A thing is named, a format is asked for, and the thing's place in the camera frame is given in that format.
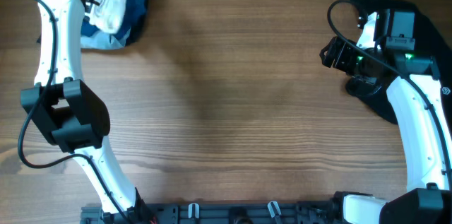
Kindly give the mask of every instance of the wooden table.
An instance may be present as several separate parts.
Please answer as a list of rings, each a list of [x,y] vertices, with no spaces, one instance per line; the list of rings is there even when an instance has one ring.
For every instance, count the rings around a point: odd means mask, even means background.
[[[83,53],[105,101],[122,169],[147,202],[297,201],[353,190],[394,199],[406,169],[397,126],[344,91],[321,65],[334,0],[150,0],[140,42]],[[410,0],[452,44],[452,0]],[[349,6],[338,27],[359,37]],[[40,17],[0,0],[0,223],[77,223],[99,204],[73,161],[31,170],[17,156],[19,92],[37,71]],[[34,163],[63,156],[34,125]]]

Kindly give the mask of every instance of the black cable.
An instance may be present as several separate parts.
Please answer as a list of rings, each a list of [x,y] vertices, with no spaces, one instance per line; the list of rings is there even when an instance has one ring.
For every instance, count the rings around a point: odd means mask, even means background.
[[[122,216],[122,218],[124,218],[124,220],[126,220],[127,223],[133,224],[127,218],[127,216],[123,213],[123,211],[119,207],[118,203],[114,200],[111,191],[108,190],[107,185],[105,184],[105,182],[102,179],[99,171],[95,167],[93,160],[91,160],[90,157],[88,157],[86,155],[83,155],[83,154],[76,153],[76,154],[71,154],[71,155],[63,157],[61,159],[55,160],[52,163],[48,163],[48,164],[44,164],[44,165],[36,165],[36,164],[30,163],[26,159],[25,154],[23,153],[23,139],[25,137],[25,131],[27,130],[27,127],[28,127],[31,119],[32,119],[34,113],[36,112],[37,107],[41,104],[42,100],[44,99],[44,97],[46,96],[46,94],[48,93],[48,91],[50,89],[50,85],[52,84],[52,81],[53,81],[54,75],[55,75],[55,60],[56,60],[56,57],[57,57],[57,42],[58,42],[58,39],[57,39],[57,21],[55,19],[54,14],[50,10],[50,8],[46,5],[46,3],[44,3],[41,0],[35,0],[35,1],[37,3],[39,3],[39,4],[41,4],[41,6],[45,9],[45,11],[48,12],[49,18],[50,18],[50,23],[52,24],[52,32],[53,32],[52,58],[51,58],[51,61],[50,61],[49,80],[47,81],[47,84],[45,85],[44,90],[40,94],[39,98],[36,100],[36,102],[33,105],[32,109],[30,110],[30,112],[28,113],[27,117],[25,118],[25,121],[23,122],[23,125],[22,125],[22,129],[20,130],[20,133],[19,133],[19,140],[18,140],[18,154],[19,154],[19,158],[23,162],[23,164],[25,164],[27,167],[31,167],[31,168],[35,168],[35,169],[43,169],[43,168],[53,167],[55,165],[58,165],[59,163],[62,163],[64,161],[66,161],[66,160],[69,160],[69,159],[72,159],[72,158],[76,158],[76,157],[85,159],[88,162],[88,164],[91,166],[91,168],[93,169],[97,179],[99,180],[100,185],[104,189],[106,195],[108,196],[108,198],[110,199],[110,201],[112,202],[114,207],[118,210],[119,214]]]
[[[369,58],[369,59],[375,61],[376,63],[386,67],[387,69],[392,71],[394,74],[396,74],[396,75],[400,76],[402,79],[406,80],[417,91],[417,93],[419,93],[419,95],[424,100],[425,104],[427,105],[427,109],[430,111],[430,114],[432,115],[432,119],[433,119],[433,121],[435,123],[436,130],[438,131],[438,136],[439,136],[439,140],[441,142],[441,147],[442,147],[443,155],[444,155],[444,165],[446,166],[446,175],[447,175],[447,178],[448,178],[449,190],[452,191],[451,161],[449,159],[449,155],[448,155],[448,151],[447,151],[446,138],[444,137],[444,132],[443,132],[443,129],[441,128],[441,124],[439,123],[439,118],[438,118],[438,115],[436,114],[436,112],[434,110],[433,104],[430,103],[428,97],[424,94],[424,92],[422,92],[422,90],[419,88],[419,86],[417,86],[417,84],[410,79],[409,76],[401,73],[399,70],[397,70],[396,68],[392,67],[391,65],[388,65],[386,62],[381,61],[376,56],[373,56],[373,55],[365,52],[363,49],[360,49],[359,47],[357,47],[356,45],[351,43],[346,37],[344,37],[339,32],[339,30],[334,26],[333,21],[331,20],[331,11],[333,10],[334,6],[336,6],[337,4],[341,4],[341,3],[352,4],[356,9],[359,10],[359,12],[362,12],[362,13],[368,15],[368,13],[359,4],[357,4],[356,2],[353,2],[351,0],[337,0],[337,1],[334,1],[330,5],[330,7],[328,8],[328,13],[326,14],[326,18],[328,20],[328,24],[331,27],[331,30],[333,30],[333,32],[341,40],[343,40],[351,48],[353,48],[357,52],[359,52],[363,57]]]

